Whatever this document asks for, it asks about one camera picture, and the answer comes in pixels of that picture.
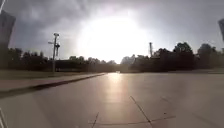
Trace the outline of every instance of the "street lamp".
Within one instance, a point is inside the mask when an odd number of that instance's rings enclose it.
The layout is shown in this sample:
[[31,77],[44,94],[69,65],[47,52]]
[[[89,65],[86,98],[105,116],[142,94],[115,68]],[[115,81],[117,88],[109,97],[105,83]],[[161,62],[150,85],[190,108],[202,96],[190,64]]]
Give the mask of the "street lamp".
[[4,4],[5,4],[5,0],[1,0],[0,2],[1,2],[1,3],[0,3],[0,14],[1,14],[2,9],[3,9],[3,6],[4,6]]
[[57,49],[58,55],[58,48],[60,45],[57,43],[57,38],[59,37],[58,33],[54,33],[54,42],[48,42],[49,44],[53,44],[53,60],[52,60],[52,72],[55,72],[55,50]]

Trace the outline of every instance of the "cloud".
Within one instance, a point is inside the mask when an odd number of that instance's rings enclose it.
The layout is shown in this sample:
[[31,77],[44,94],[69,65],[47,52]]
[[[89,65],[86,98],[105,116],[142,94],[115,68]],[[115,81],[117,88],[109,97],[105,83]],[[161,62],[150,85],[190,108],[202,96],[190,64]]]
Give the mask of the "cloud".
[[81,25],[96,16],[130,9],[147,30],[154,48],[172,49],[188,41],[195,49],[205,41],[222,47],[217,21],[224,17],[222,0],[7,0],[4,9],[16,16],[10,47],[51,55],[53,33],[60,33],[60,57],[77,53]]

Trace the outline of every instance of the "sun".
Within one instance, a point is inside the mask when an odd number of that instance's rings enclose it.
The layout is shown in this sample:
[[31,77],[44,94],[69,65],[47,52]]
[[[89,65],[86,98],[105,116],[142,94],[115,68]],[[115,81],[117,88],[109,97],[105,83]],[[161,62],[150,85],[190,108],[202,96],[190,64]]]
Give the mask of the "sun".
[[120,63],[124,56],[147,54],[146,33],[128,16],[100,17],[85,22],[83,26],[78,50],[85,57]]

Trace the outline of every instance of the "grass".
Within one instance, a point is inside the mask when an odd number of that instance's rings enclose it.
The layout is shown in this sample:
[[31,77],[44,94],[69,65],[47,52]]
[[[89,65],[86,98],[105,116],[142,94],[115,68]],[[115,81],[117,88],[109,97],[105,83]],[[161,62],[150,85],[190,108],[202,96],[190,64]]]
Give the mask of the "grass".
[[35,79],[35,78],[48,78],[70,75],[87,74],[84,72],[39,72],[39,71],[24,71],[24,70],[0,70],[0,80],[4,79]]

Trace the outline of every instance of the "pavement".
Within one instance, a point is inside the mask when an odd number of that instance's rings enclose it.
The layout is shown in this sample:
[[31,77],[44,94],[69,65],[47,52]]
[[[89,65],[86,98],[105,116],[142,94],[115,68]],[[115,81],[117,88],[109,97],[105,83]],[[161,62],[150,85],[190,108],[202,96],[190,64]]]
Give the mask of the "pavement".
[[8,128],[223,128],[224,75],[111,73],[0,99]]
[[100,76],[104,74],[105,73],[92,73],[83,75],[71,75],[61,77],[36,78],[36,79],[0,80],[0,92],[29,88],[29,87],[32,88],[35,86],[47,86],[48,84],[60,84],[61,82],[72,82],[74,80],[91,78],[94,76]]

